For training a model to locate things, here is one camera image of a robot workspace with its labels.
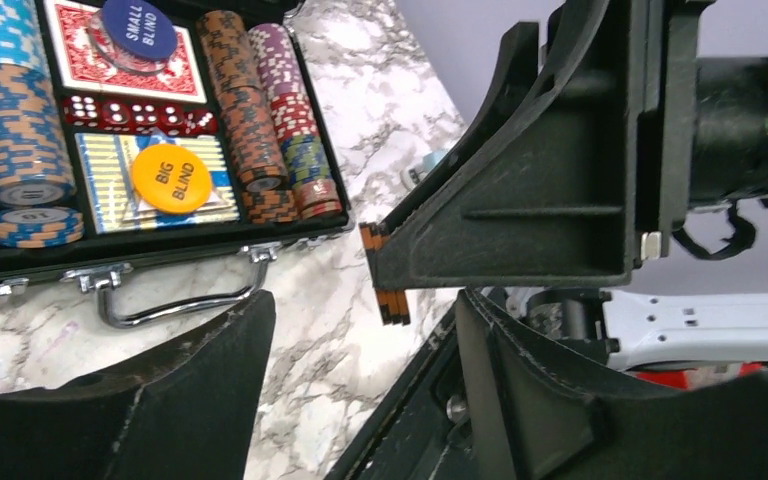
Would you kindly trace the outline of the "orange black poker chip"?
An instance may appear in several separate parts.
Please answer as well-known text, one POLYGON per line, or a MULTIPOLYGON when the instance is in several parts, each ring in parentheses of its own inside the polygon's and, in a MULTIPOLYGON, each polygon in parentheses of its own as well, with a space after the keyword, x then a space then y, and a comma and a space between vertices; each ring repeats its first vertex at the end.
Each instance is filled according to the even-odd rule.
POLYGON ((389 230, 383 222, 364 222, 359 225, 363 247, 368 255, 379 251, 388 241, 389 230))
POLYGON ((382 323, 402 325, 411 323, 406 292, 404 290, 375 290, 382 323))

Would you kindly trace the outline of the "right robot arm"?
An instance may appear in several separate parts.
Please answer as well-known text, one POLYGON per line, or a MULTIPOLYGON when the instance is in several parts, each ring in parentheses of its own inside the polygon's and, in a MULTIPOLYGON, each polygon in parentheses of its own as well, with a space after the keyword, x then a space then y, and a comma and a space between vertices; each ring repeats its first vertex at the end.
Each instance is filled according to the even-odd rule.
POLYGON ((472 124, 361 227, 380 290, 625 285, 672 242, 749 249, 768 205, 768 57, 697 54, 703 1, 567 1, 501 38, 472 124))

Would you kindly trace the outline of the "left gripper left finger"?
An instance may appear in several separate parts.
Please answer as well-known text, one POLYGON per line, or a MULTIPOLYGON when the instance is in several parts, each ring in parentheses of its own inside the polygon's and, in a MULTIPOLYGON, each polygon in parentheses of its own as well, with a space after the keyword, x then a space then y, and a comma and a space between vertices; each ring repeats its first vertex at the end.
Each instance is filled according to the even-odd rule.
POLYGON ((255 293, 57 389, 0 394, 0 479, 240 479, 276 309, 255 293))

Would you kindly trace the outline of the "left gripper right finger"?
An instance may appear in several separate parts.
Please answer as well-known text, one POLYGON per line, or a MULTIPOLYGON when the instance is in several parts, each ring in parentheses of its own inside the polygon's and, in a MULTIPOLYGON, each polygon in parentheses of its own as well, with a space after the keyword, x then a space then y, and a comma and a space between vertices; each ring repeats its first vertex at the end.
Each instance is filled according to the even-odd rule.
POLYGON ((455 303, 482 479, 768 479, 768 371, 681 391, 603 366, 485 296, 455 303))

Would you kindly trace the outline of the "orange big blind button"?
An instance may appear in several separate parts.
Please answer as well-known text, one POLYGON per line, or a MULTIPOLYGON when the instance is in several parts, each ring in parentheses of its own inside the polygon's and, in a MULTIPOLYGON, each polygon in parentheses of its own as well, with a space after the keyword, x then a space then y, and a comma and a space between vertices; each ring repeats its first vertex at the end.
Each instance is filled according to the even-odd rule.
POLYGON ((148 204, 164 213, 188 214, 201 208, 213 193, 210 171, 187 148, 152 145, 131 165, 134 189, 148 204))

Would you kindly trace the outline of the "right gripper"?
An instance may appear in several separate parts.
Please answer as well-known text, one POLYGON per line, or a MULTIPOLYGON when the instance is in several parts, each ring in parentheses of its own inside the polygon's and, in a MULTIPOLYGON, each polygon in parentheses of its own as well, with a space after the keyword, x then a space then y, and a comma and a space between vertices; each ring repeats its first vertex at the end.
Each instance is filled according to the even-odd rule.
POLYGON ((470 127, 383 220, 383 290, 611 286, 685 221, 706 1, 568 1, 501 38, 470 127))

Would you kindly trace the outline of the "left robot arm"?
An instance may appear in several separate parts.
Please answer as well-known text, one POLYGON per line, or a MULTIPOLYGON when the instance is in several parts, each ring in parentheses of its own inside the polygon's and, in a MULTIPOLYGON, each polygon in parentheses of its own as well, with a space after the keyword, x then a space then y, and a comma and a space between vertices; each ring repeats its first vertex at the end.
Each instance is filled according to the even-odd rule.
MULTIPOLYGON (((768 294, 463 291, 333 479, 768 479, 768 294)), ((0 395, 0 479, 239 479, 268 292, 57 389, 0 395)))

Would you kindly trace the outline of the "blue yellow card deck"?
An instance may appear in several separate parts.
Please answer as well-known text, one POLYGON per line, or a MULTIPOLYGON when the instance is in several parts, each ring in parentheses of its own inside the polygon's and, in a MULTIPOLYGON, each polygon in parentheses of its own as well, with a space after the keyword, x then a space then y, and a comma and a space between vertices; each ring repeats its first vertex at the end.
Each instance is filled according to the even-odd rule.
POLYGON ((99 234, 169 230, 241 219, 220 141, 214 136, 173 138, 152 135, 77 133, 75 141, 99 234), (199 209, 184 214, 164 213, 144 201, 133 187, 131 166, 139 153, 170 144, 192 152, 205 164, 213 192, 199 209))

